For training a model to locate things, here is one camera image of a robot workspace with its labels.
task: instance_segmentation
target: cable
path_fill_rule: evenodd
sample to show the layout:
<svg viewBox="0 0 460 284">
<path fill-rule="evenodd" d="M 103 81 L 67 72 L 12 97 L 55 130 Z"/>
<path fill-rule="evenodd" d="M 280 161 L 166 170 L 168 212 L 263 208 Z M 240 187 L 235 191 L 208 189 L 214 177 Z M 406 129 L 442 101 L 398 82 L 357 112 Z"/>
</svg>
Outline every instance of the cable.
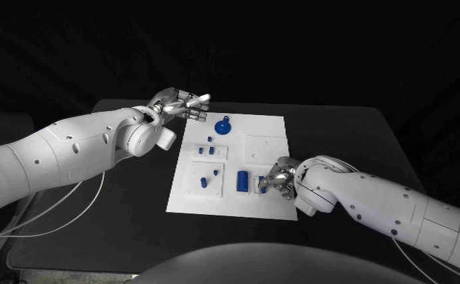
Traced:
<svg viewBox="0 0 460 284">
<path fill-rule="evenodd" d="M 36 217 L 34 217 L 32 219 L 29 219 L 25 223 L 19 224 L 16 227 L 13 227 L 12 229 L 9 229 L 8 231 L 3 231 L 0 233 L 0 236 L 5 234 L 9 234 L 12 231 L 15 231 L 16 229 L 19 229 L 21 227 L 23 227 L 26 224 L 29 224 L 32 221 L 35 221 L 41 216 L 44 216 L 61 203 L 62 201 L 71 196 L 71 194 L 74 193 L 74 191 L 77 190 L 77 188 L 80 187 L 81 182 L 77 184 L 75 188 L 72 189 L 72 191 L 67 194 L 67 196 L 60 200 L 60 202 L 47 210 L 44 211 Z"/>
<path fill-rule="evenodd" d="M 456 271 L 452 267 L 449 267 L 443 262 L 439 261 L 439 259 L 436 259 L 432 254 L 429 254 L 427 252 L 424 252 L 429 257 L 432 258 L 432 260 L 434 260 L 439 264 L 442 264 L 449 270 L 452 270 L 452 272 L 455 272 L 455 274 L 458 274 L 460 276 L 460 272 Z"/>
<path fill-rule="evenodd" d="M 395 239 L 393 238 L 393 241 L 395 242 L 395 246 L 400 248 L 400 251 L 403 252 L 406 258 L 410 260 L 410 262 L 413 263 L 413 265 L 416 266 L 416 268 L 420 270 L 421 274 L 434 282 L 434 284 L 439 284 L 439 282 L 427 275 L 427 273 L 420 269 L 420 267 L 417 266 L 417 264 L 413 262 L 413 260 L 410 259 L 410 257 L 407 256 L 406 252 L 403 251 L 403 248 L 398 244 L 398 242 L 395 241 Z"/>
<path fill-rule="evenodd" d="M 101 192 L 101 189 L 103 189 L 103 184 L 104 184 L 104 176 L 106 176 L 106 172 L 103 173 L 103 179 L 101 179 L 101 185 L 98 187 L 98 193 Z M 58 230 L 61 230 L 64 227 L 67 227 L 83 215 L 84 213 L 87 212 L 87 210 L 91 208 L 91 205 L 96 201 L 96 199 L 98 198 L 98 193 L 96 193 L 96 197 L 90 203 L 90 205 L 87 206 L 87 208 L 84 209 L 84 211 L 80 213 L 80 215 L 75 217 L 75 219 L 68 222 L 67 224 L 64 224 L 64 226 L 58 227 L 55 230 L 47 232 L 47 233 L 42 233 L 42 234 L 35 234 L 35 235 L 0 235 L 0 237 L 36 237 L 36 236 L 42 236 L 42 235 L 47 235 L 47 234 L 51 234 L 52 232 L 57 232 Z"/>
</svg>

